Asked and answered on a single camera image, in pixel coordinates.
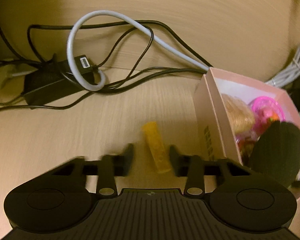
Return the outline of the packaged bread roll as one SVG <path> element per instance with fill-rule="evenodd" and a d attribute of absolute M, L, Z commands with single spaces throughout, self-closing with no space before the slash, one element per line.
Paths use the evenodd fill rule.
<path fill-rule="evenodd" d="M 255 124 L 255 115 L 249 106 L 241 99 L 222 94 L 230 126 L 235 134 L 245 133 Z"/>

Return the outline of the black plush toy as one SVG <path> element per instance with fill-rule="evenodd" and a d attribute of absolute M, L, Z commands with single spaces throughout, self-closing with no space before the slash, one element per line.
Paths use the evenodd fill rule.
<path fill-rule="evenodd" d="M 292 185 L 300 171 L 300 129 L 291 122 L 273 122 L 256 142 L 249 167 L 284 187 Z"/>

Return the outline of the pink plastic toy basket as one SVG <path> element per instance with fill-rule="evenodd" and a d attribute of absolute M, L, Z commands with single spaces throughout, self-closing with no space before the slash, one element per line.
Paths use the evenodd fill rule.
<path fill-rule="evenodd" d="M 285 114 L 280 104 L 268 96 L 255 98 L 249 106 L 255 116 L 255 124 L 252 131 L 259 137 L 275 121 L 285 121 Z"/>

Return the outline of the pink cardboard box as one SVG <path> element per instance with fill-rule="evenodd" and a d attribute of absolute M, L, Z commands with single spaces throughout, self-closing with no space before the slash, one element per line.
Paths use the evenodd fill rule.
<path fill-rule="evenodd" d="M 205 160 L 236 161 L 300 199 L 300 114 L 284 90 L 211 68 L 193 101 Z"/>

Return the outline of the black power adapter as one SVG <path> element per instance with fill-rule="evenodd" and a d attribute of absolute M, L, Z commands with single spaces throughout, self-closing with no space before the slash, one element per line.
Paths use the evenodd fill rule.
<path fill-rule="evenodd" d="M 58 61 L 54 54 L 43 68 L 25 76 L 22 96 L 28 105 L 38 106 L 83 90 L 70 72 L 68 61 Z"/>

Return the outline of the white power strip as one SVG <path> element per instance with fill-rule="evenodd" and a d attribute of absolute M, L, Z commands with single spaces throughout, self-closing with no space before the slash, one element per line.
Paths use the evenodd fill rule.
<path fill-rule="evenodd" d="M 5 83 L 12 78 L 24 76 L 35 72 L 37 69 L 25 63 L 22 64 L 8 64 L 0 67 L 0 89 L 4 87 Z"/>

